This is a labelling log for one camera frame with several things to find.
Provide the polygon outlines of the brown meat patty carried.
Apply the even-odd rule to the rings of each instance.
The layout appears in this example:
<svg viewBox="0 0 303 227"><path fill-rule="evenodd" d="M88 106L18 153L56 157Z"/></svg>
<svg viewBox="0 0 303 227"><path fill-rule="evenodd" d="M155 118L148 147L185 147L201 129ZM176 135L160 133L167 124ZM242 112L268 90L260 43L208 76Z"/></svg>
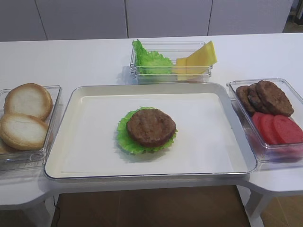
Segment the brown meat patty carried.
<svg viewBox="0 0 303 227"><path fill-rule="evenodd" d="M159 147L176 133L172 118L159 109L141 109L126 123L128 135L144 147Z"/></svg>

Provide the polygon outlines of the green lettuce leaf on tray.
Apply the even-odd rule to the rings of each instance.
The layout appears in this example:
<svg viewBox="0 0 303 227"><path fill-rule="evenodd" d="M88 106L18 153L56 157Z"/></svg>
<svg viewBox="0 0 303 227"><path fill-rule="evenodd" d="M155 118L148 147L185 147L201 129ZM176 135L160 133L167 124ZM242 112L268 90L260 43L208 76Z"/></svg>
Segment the green lettuce leaf on tray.
<svg viewBox="0 0 303 227"><path fill-rule="evenodd" d="M153 147L153 148L144 147L144 146L140 145L138 142L134 141L128 135L128 132L126 130L126 123L130 120L130 118L132 117L132 115L134 113L136 113L137 111L139 111L141 109L155 109L155 108L153 108L153 107L140 107L136 110L128 112L120 120L120 122L118 123L118 126L117 126L117 142L118 142L118 145L123 150L125 150L126 152L128 152L132 155L139 155L139 154L143 154L143 153L154 153L154 152L158 152L162 149L170 147L174 143L174 139L175 139L177 131L178 131L177 129L176 129L176 133L174 134L174 136L167 143L165 143L162 146Z"/></svg>

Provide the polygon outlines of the green lettuce in container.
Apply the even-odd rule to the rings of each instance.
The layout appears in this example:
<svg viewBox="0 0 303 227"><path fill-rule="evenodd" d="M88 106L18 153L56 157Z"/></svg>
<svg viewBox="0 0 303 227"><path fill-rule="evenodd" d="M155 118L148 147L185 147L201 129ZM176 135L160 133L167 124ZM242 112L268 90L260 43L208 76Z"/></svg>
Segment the green lettuce in container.
<svg viewBox="0 0 303 227"><path fill-rule="evenodd" d="M164 57L157 51L147 51L138 39L134 40L132 45L136 52L137 66L140 67L142 74L163 75L172 73L171 68L174 64L170 58Z"/></svg>

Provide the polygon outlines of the clear lettuce and cheese container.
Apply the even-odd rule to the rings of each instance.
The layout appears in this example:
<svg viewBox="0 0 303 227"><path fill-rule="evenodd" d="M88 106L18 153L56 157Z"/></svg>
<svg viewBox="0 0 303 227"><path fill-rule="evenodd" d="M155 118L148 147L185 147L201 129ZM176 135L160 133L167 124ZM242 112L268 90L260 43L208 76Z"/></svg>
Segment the clear lettuce and cheese container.
<svg viewBox="0 0 303 227"><path fill-rule="evenodd" d="M177 58L187 58L192 53L200 49L204 42L144 42L141 41L143 47L147 51L157 51L162 54L164 57L168 57L173 62L174 66L171 70L174 69L176 64ZM209 69L210 77L212 75L212 68L213 66L206 67ZM203 82L200 81L185 81L185 82L178 82L177 75L173 72L171 74L163 74L163 75L145 75L141 73L141 69L137 66L136 62L136 52L132 46L132 54L130 59L130 76L132 79L136 81L137 84L156 84L156 83L206 83L209 81L205 79Z"/></svg>

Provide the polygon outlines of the flat yellow cheese slice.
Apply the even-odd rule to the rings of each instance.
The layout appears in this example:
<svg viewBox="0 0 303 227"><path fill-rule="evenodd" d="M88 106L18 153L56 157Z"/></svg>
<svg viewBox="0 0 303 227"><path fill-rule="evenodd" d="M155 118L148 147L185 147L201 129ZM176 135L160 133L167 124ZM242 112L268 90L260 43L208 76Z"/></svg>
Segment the flat yellow cheese slice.
<svg viewBox="0 0 303 227"><path fill-rule="evenodd" d="M178 82L185 81L204 81L210 77L209 69L206 67L187 67L186 58L177 58L174 69L172 70L177 75Z"/></svg>

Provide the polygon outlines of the upright yellow cheese slice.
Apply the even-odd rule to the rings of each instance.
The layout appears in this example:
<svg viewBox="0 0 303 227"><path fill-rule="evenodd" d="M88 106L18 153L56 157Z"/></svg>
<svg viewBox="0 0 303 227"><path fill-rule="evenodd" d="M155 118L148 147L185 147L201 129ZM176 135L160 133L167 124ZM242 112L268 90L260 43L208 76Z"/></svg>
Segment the upright yellow cheese slice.
<svg viewBox="0 0 303 227"><path fill-rule="evenodd" d="M203 45L186 59L186 66L188 67L209 67L215 63L217 63L217 57L214 50L214 43L212 41Z"/></svg>

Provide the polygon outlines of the white rectangular serving tray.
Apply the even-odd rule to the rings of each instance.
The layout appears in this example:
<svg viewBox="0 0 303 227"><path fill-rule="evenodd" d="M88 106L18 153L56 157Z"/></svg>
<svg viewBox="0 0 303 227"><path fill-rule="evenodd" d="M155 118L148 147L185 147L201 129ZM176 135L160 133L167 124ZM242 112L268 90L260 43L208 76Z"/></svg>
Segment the white rectangular serving tray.
<svg viewBox="0 0 303 227"><path fill-rule="evenodd" d="M129 155L120 120L154 107L176 123L174 143ZM226 89L216 83L83 86L75 89L45 164L53 179L165 175L245 175L258 162Z"/></svg>

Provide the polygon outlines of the left red tomato slice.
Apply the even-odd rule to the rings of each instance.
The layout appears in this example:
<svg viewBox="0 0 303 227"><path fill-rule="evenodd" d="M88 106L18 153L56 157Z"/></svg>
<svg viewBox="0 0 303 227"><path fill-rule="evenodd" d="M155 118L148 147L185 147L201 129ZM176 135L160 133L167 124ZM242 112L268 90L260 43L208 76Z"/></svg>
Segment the left red tomato slice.
<svg viewBox="0 0 303 227"><path fill-rule="evenodd" d="M263 117L266 116L266 114L261 113L261 112L255 112L254 115L252 116L252 121L257 128L259 134L263 136Z"/></svg>

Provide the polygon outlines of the red tomato slice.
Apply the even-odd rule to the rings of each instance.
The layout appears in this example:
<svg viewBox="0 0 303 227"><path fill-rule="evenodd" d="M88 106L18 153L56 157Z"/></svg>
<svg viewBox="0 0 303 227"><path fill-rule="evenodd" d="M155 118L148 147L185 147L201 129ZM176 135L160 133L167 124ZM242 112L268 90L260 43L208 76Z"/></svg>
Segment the red tomato slice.
<svg viewBox="0 0 303 227"><path fill-rule="evenodd" d="M294 121L283 115L274 116L273 128L277 140L281 144L303 142L303 130Z"/></svg>
<svg viewBox="0 0 303 227"><path fill-rule="evenodd" d="M257 128L259 134L263 136L263 117L266 116L266 114L261 113L261 112L255 112L254 115L252 116L252 121Z"/></svg>
<svg viewBox="0 0 303 227"><path fill-rule="evenodd" d="M267 144L277 145L279 139L273 126L274 116L265 114L260 119L260 133Z"/></svg>

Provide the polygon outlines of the middle red tomato slice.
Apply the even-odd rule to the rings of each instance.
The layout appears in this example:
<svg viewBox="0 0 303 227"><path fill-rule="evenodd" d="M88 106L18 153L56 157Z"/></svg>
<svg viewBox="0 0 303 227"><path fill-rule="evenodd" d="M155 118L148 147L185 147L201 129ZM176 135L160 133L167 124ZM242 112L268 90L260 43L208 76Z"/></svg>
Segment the middle red tomato slice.
<svg viewBox="0 0 303 227"><path fill-rule="evenodd" d="M260 119L260 133L267 144L277 145L279 139L273 126L274 116L265 114Z"/></svg>

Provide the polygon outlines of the clear right patty tomato container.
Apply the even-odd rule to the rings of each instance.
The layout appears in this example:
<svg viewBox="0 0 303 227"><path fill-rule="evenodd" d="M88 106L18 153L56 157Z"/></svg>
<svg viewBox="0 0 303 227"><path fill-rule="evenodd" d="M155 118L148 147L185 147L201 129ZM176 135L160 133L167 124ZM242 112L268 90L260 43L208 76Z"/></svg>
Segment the clear right patty tomato container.
<svg viewBox="0 0 303 227"><path fill-rule="evenodd" d="M261 80L267 80L276 84L281 90L284 91L292 104L294 113L287 117L294 121L303 130L303 99L293 89L290 84L284 79L255 79L255 80L237 80L227 84L229 95L232 101L233 108L238 115L238 118L243 126L246 138L253 150L254 154L261 162L281 162L296 161L303 158L303 143L291 143L277 145L267 144L263 137L259 134L255 127L252 116L249 116L244 109L242 103L236 95L236 89L240 86L250 86L251 84L258 83Z"/></svg>

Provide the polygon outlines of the upper bun half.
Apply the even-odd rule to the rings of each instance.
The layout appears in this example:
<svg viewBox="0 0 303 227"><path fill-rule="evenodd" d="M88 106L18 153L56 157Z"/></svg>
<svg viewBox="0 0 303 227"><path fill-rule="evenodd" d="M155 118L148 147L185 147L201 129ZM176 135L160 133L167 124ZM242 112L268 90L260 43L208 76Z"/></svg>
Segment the upper bun half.
<svg viewBox="0 0 303 227"><path fill-rule="evenodd" d="M11 90L4 103L4 113L25 114L44 121L53 108L50 93L41 85L27 83Z"/></svg>

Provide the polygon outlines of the bun half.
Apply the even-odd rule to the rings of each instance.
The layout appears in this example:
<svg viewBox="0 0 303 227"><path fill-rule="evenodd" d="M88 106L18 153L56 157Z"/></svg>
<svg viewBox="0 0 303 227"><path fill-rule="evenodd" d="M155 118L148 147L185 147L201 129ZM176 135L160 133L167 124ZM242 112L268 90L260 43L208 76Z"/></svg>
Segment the bun half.
<svg viewBox="0 0 303 227"><path fill-rule="evenodd" d="M10 147L25 151L43 147L48 125L25 114L5 114L0 119L0 137Z"/></svg>
<svg viewBox="0 0 303 227"><path fill-rule="evenodd" d="M44 121L53 108L50 93L41 85L27 83L11 90L4 103L4 113L25 114Z"/></svg>

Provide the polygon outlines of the front large brown meat patty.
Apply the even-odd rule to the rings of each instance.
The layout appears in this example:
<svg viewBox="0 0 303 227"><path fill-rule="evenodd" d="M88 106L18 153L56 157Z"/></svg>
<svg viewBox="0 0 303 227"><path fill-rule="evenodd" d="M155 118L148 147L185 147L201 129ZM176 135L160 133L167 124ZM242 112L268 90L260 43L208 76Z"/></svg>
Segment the front large brown meat patty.
<svg viewBox="0 0 303 227"><path fill-rule="evenodd" d="M256 91L262 103L273 115L290 117L294 113L291 102L276 84L261 80L256 85Z"/></svg>

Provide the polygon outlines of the clear left bun container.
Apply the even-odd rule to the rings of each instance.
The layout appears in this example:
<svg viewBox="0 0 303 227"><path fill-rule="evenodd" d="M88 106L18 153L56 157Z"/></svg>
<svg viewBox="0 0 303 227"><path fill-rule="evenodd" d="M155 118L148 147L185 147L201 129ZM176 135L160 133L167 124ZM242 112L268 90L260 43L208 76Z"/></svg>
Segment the clear left bun container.
<svg viewBox="0 0 303 227"><path fill-rule="evenodd" d="M45 122L48 125L48 131L45 138L44 145L39 150L17 150L9 154L0 155L0 169L1 171L12 171L17 169L26 169L41 167L46 163L53 140L58 130L58 123L61 119L61 94L62 88L59 85L44 86L44 88L50 93L53 100L53 108ZM0 92L0 118L5 115L4 103L7 94L12 89L1 90Z"/></svg>

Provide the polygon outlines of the middle bun half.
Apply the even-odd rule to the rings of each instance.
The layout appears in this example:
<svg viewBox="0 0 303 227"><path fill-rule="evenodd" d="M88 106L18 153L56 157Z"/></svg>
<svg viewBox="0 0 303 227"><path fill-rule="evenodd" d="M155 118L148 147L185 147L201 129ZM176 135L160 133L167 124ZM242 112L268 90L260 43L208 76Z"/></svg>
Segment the middle bun half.
<svg viewBox="0 0 303 227"><path fill-rule="evenodd" d="M43 147L48 125L25 114L5 114L0 119L0 137L10 147L25 151Z"/></svg>

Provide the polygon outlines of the front red tomato slice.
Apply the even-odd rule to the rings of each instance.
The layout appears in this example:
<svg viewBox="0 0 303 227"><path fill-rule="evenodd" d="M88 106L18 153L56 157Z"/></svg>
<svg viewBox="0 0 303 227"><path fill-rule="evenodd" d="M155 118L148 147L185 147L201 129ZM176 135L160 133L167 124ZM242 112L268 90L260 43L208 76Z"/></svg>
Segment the front red tomato slice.
<svg viewBox="0 0 303 227"><path fill-rule="evenodd" d="M283 115L274 116L273 128L277 140L281 144L303 142L303 130L294 121Z"/></svg>

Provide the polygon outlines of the lowest bun half edge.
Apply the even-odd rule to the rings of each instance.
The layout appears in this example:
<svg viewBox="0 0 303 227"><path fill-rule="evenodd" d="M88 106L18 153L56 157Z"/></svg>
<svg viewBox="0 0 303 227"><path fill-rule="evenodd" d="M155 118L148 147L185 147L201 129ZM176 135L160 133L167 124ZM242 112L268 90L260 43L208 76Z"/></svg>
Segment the lowest bun half edge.
<svg viewBox="0 0 303 227"><path fill-rule="evenodd" d="M2 139L0 139L0 154L9 154L15 152L13 148L9 147Z"/></svg>

